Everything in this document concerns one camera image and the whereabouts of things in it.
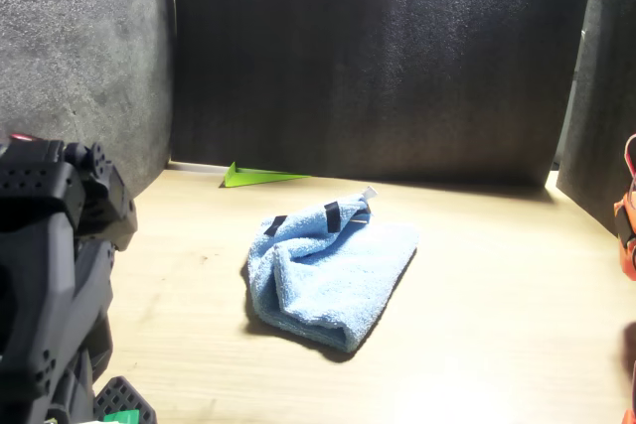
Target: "dark gray backdrop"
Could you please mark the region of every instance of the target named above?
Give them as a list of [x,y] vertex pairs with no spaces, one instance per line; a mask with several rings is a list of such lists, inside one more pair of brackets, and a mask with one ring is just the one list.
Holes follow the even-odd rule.
[[557,185],[614,231],[612,205],[631,179],[625,141],[636,133],[636,0],[589,0],[584,30]]
[[177,0],[173,159],[542,185],[586,0]]

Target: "gray foam wall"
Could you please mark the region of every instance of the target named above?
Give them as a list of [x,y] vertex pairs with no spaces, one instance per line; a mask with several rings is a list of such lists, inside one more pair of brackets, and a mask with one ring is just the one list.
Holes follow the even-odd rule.
[[101,141],[133,194],[163,169],[171,0],[0,0],[0,136]]

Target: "orange object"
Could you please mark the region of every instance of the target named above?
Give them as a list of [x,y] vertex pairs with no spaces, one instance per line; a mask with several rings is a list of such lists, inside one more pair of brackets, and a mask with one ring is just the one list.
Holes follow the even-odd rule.
[[634,411],[631,409],[625,411],[623,416],[623,424],[636,424],[636,417],[634,417]]
[[636,161],[632,161],[630,143],[636,139],[632,135],[625,144],[625,163],[632,175],[632,185],[622,201],[614,205],[614,220],[618,231],[620,265],[623,273],[636,281]]
[[[630,193],[626,194],[622,201],[614,205],[614,217],[618,221],[619,215],[624,213],[621,210],[624,210],[633,230],[634,224],[636,224],[636,210],[632,206],[632,201],[629,200],[629,196]],[[627,275],[631,280],[636,281],[636,253],[634,253],[634,250],[636,250],[636,239],[629,239],[628,237],[620,238],[621,239],[618,241],[618,248],[621,268],[625,275]],[[622,238],[627,240],[627,246],[623,245]]]

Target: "wooden table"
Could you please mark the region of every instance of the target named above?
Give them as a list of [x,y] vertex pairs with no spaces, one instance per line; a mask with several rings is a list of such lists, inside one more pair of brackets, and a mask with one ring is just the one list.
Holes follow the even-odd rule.
[[374,184],[377,221],[419,228],[418,252],[354,356],[249,317],[241,273],[260,221],[361,191],[303,179],[220,189],[166,171],[118,253],[115,352],[177,423],[619,423],[636,286],[616,239],[554,187],[513,197]]

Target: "microfiber towel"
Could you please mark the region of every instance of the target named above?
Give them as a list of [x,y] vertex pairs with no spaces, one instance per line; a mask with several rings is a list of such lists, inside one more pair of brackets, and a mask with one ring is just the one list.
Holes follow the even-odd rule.
[[369,196],[263,221],[248,271],[265,322],[344,352],[360,345],[418,241],[410,225],[371,223]]

